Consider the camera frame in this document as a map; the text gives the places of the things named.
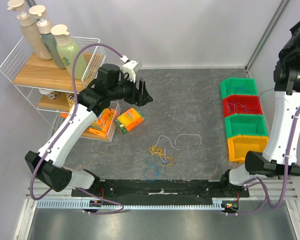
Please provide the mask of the orange yellow crayon box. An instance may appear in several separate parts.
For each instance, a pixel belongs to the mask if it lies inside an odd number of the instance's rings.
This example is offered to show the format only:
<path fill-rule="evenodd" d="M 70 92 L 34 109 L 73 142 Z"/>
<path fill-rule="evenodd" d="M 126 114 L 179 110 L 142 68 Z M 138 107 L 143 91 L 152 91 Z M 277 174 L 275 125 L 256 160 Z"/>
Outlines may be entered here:
<path fill-rule="evenodd" d="M 145 115 L 137 111 L 135 108 L 131 107 L 121 115 L 119 115 L 115 120 L 115 126 L 124 135 L 135 128 L 137 125 L 142 123 L 146 119 Z"/>

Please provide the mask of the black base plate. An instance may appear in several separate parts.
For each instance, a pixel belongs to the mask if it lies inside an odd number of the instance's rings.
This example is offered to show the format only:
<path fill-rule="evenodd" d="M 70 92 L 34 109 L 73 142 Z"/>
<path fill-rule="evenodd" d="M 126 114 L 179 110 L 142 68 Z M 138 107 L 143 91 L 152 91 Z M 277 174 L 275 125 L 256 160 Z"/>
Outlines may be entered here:
<path fill-rule="evenodd" d="M 206 179 L 105 179 L 87 191 L 123 205 L 207 205 L 213 198 L 242 199 L 250 196 L 249 191 L 242 187 Z"/>

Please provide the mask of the grey-green pump bottle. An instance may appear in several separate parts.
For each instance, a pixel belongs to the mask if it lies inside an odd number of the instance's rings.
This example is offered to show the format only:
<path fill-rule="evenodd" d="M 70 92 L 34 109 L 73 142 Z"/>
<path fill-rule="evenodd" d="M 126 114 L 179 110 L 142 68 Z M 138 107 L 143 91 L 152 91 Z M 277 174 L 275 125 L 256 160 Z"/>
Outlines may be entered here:
<path fill-rule="evenodd" d="M 66 67 L 57 51 L 57 42 L 51 33 L 53 24 L 47 18 L 46 7 L 44 5 L 34 5 L 29 8 L 29 13 L 37 20 L 37 27 L 40 32 L 41 39 L 50 53 L 52 60 L 59 68 L 65 69 Z"/>

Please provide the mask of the beige pump bottle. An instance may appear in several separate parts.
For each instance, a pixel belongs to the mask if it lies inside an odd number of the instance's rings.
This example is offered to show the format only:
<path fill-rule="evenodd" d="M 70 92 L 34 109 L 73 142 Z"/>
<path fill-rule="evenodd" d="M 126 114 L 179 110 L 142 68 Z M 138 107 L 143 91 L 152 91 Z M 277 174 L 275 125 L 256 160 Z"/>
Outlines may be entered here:
<path fill-rule="evenodd" d="M 7 6 L 8 11 L 18 12 L 21 32 L 36 56 L 42 60 L 51 60 L 52 56 L 41 38 L 35 18 L 27 11 L 25 1 L 9 0 Z"/>

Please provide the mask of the lower green storage bin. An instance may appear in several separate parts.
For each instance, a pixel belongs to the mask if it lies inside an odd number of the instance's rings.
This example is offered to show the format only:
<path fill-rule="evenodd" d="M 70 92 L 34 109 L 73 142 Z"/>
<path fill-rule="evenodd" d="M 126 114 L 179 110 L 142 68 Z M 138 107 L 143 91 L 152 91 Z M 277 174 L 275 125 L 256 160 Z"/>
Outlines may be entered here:
<path fill-rule="evenodd" d="M 226 137 L 268 136 L 266 121 L 260 114 L 233 114 L 224 119 Z"/>

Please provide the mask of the white cup on shelf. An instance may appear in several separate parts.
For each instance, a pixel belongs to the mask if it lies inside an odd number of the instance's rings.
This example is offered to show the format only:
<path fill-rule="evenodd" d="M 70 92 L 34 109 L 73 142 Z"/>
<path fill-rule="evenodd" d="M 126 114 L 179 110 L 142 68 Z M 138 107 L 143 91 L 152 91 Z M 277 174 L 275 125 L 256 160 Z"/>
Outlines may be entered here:
<path fill-rule="evenodd" d="M 40 88 L 39 89 L 39 92 L 46 96 L 48 99 L 50 100 L 56 100 L 59 98 L 59 92 L 58 91 L 55 91 L 55 90 L 51 90 L 51 89 L 43 89 L 43 88 Z"/>

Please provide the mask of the red storage bin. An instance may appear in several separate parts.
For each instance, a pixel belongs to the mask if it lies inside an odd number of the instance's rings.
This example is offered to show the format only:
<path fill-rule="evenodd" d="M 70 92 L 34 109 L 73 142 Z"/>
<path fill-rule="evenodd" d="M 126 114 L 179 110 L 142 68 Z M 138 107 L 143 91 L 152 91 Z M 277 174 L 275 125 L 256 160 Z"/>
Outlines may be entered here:
<path fill-rule="evenodd" d="M 222 100 L 223 115 L 234 114 L 262 115 L 260 99 L 256 95 L 230 95 Z"/>

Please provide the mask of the top green storage bin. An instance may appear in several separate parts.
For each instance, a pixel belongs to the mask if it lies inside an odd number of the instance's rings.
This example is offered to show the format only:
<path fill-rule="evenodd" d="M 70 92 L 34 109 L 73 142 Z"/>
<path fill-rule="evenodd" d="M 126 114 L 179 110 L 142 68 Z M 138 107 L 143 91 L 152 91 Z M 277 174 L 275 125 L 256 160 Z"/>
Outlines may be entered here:
<path fill-rule="evenodd" d="M 220 91 L 222 99 L 231 95 L 258 95 L 257 85 L 253 78 L 229 77 L 220 83 Z"/>

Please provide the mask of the yellow storage bin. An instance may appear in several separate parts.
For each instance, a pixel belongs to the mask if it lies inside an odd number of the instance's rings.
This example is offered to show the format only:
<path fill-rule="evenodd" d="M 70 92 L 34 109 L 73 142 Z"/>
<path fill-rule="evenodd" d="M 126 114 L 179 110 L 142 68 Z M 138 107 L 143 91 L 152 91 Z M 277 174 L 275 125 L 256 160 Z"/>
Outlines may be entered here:
<path fill-rule="evenodd" d="M 248 151 L 262 153 L 269 141 L 268 136 L 237 135 L 227 139 L 229 161 L 245 162 Z"/>

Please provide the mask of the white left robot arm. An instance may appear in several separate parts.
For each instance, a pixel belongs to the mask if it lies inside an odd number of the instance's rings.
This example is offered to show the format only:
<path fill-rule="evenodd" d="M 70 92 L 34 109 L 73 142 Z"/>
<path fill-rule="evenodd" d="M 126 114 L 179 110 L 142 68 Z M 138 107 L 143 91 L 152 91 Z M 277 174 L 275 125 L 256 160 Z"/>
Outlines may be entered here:
<path fill-rule="evenodd" d="M 82 188 L 89 197 L 99 193 L 96 175 L 87 170 L 66 169 L 64 163 L 83 132 L 112 101 L 124 100 L 138 107 L 153 101 L 145 81 L 136 77 L 141 67 L 140 62 L 130 60 L 122 67 L 105 63 L 98 69 L 96 78 L 78 94 L 77 106 L 71 109 L 50 140 L 38 151 L 29 151 L 25 155 L 25 161 L 36 179 L 55 192 L 72 187 Z"/>

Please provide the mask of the yellow snack bag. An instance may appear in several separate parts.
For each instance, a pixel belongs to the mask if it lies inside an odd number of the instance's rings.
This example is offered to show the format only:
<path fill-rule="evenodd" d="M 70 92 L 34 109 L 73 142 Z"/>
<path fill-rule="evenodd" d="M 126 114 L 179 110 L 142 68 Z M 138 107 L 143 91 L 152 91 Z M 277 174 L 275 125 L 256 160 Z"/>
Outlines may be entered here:
<path fill-rule="evenodd" d="M 74 97 L 74 94 L 73 93 L 70 93 L 70 92 L 67 92 L 65 94 L 66 96 L 66 100 L 68 102 L 68 105 L 69 105 L 69 111 L 70 112 L 75 104 L 75 97 Z"/>

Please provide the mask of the green storage bin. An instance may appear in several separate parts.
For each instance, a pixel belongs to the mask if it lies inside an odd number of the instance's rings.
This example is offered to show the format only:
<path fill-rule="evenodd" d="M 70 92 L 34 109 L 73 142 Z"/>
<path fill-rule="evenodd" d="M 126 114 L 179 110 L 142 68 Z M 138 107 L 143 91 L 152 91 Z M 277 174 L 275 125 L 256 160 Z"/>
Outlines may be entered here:
<path fill-rule="evenodd" d="M 266 121 L 260 114 L 233 114 L 224 119 L 226 137 L 268 136 Z"/>
<path fill-rule="evenodd" d="M 220 83 L 220 91 L 222 99 L 231 95 L 258 95 L 257 85 L 253 78 L 229 77 Z"/>

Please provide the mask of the light green pump bottle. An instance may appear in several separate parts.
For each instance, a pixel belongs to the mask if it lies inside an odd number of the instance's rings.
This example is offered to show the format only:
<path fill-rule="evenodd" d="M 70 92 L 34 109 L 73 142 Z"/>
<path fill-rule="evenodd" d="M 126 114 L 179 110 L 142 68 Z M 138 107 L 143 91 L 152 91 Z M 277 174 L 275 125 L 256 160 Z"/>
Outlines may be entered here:
<path fill-rule="evenodd" d="M 51 33 L 56 40 L 57 52 L 72 77 L 73 63 L 76 55 L 81 50 L 75 40 L 71 37 L 68 27 L 64 24 L 57 24 L 52 27 Z M 77 58 L 74 70 L 74 78 L 81 80 L 87 68 L 87 63 L 83 55 Z"/>

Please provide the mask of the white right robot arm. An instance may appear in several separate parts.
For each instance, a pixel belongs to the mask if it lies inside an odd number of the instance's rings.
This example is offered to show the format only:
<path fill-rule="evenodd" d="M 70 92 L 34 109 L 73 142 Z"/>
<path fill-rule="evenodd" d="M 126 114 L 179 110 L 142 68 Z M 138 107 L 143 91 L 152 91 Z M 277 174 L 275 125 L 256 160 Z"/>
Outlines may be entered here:
<path fill-rule="evenodd" d="M 273 72 L 275 113 L 269 141 L 263 152 L 249 150 L 244 165 L 227 170 L 219 191 L 225 197 L 246 190 L 252 181 L 282 176 L 284 195 L 288 176 L 300 176 L 297 146 L 300 136 L 300 21 L 291 29 L 291 38 L 278 54 Z"/>

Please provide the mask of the orange boxes on shelf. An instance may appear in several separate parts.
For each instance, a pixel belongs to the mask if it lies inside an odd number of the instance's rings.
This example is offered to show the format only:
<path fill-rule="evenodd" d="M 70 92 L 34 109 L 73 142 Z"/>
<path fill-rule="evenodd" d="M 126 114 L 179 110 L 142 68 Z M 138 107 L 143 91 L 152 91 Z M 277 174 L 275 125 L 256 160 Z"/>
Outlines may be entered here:
<path fill-rule="evenodd" d="M 119 108 L 104 109 L 100 117 L 93 121 L 81 136 L 110 142 L 116 128 L 114 120 L 118 117 L 120 112 L 121 110 Z"/>

